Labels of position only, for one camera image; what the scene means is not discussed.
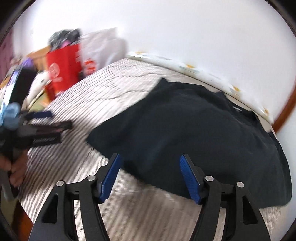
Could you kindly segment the person's left hand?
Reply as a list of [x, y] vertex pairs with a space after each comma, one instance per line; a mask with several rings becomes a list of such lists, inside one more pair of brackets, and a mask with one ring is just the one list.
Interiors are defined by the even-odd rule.
[[11, 172], [10, 184], [14, 187], [19, 187], [25, 176], [27, 170], [28, 150], [24, 150], [22, 154], [13, 163], [8, 158], [1, 155], [0, 168], [1, 170]]

